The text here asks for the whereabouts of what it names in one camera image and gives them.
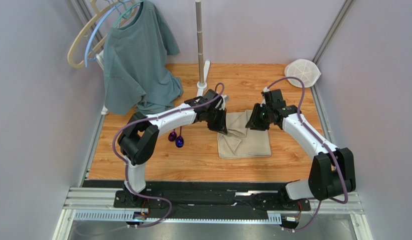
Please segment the beige cloth napkin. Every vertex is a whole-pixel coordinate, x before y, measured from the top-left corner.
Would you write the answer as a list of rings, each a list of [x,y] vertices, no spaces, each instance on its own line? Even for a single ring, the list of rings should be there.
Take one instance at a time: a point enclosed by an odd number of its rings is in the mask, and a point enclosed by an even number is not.
[[[217,135],[220,158],[243,159],[272,155],[268,132],[245,127],[251,114],[251,110],[226,114],[228,133]]]

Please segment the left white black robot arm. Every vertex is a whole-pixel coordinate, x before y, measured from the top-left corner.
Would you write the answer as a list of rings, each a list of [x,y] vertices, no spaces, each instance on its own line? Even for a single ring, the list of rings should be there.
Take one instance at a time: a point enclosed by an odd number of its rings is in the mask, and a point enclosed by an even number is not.
[[[136,112],[114,136],[115,155],[125,163],[125,181],[119,202],[134,203],[145,199],[146,162],[152,157],[158,138],[176,128],[206,122],[211,131],[227,134],[225,103],[229,98],[209,89],[205,95],[186,100],[162,113],[143,115]]]

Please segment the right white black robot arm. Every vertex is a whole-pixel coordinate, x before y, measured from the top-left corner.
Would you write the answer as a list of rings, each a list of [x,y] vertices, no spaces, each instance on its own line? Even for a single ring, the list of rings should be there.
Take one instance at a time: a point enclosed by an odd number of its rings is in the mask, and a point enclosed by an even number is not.
[[[314,198],[319,201],[347,196],[356,189],[354,156],[313,128],[295,105],[286,105],[280,89],[262,91],[263,101],[254,105],[246,128],[266,131],[271,124],[288,133],[312,160],[309,177],[287,183],[283,199],[294,201]]]

